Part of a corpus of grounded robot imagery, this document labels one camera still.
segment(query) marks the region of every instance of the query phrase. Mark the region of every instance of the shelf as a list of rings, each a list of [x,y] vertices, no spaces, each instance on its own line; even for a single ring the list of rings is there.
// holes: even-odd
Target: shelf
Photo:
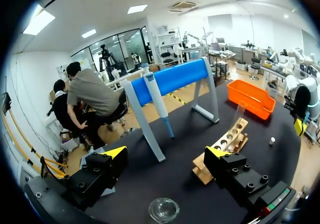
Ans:
[[[171,36],[171,35],[175,35],[175,34],[177,34],[177,33],[160,34],[160,35],[158,35],[158,37]]]
[[[180,44],[181,42],[177,42],[177,43],[169,43],[169,44],[163,44],[160,45],[160,48],[164,48],[164,47],[170,47],[170,46],[174,46],[175,44]]]

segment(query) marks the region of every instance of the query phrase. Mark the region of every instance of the glass tube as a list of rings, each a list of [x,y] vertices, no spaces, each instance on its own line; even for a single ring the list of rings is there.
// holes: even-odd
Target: glass tube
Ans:
[[[246,107],[247,107],[246,102],[244,102],[244,101],[239,102],[238,108],[236,109],[233,121],[232,121],[231,126],[229,128],[229,132],[226,136],[228,141],[232,140],[234,135],[238,134],[239,129],[242,128],[240,122],[244,116],[244,112],[245,112]]]

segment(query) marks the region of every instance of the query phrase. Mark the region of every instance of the air conditioner vent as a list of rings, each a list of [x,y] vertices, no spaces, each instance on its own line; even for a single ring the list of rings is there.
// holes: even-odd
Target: air conditioner vent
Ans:
[[[191,1],[179,1],[172,5],[171,8],[173,9],[185,9],[185,8],[193,8],[197,4]]]

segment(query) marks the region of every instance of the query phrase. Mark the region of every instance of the black tabletop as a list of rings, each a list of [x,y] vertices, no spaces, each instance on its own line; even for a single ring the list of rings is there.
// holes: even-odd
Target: black tabletop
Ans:
[[[173,223],[240,223],[247,211],[237,205],[228,191],[219,189],[215,182],[203,185],[192,172],[193,159],[205,146],[217,141],[232,123],[237,105],[228,101],[226,86],[216,88],[220,118],[217,124],[192,111],[191,103],[169,114],[174,140],[169,138],[161,120],[150,124],[165,161],[157,161],[141,129],[109,145],[108,150],[127,146],[128,166],[115,186],[116,192],[101,197],[86,213],[110,224],[155,223],[149,216],[149,205],[156,198],[166,197],[180,207]],[[208,107],[208,101],[209,94],[199,98],[203,108]],[[248,120],[244,131],[249,140],[241,153],[247,157],[247,163],[258,173],[268,175],[270,186],[278,181],[290,185],[301,141],[295,134],[289,111],[277,103],[266,121],[248,111],[244,116]],[[273,146],[269,145],[271,137],[275,137]]]

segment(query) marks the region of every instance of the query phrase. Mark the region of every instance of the orange basket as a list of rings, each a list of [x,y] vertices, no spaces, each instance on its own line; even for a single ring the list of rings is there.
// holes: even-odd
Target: orange basket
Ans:
[[[227,85],[229,100],[239,104],[246,102],[246,110],[266,120],[274,111],[276,102],[265,90],[242,80],[232,81]]]

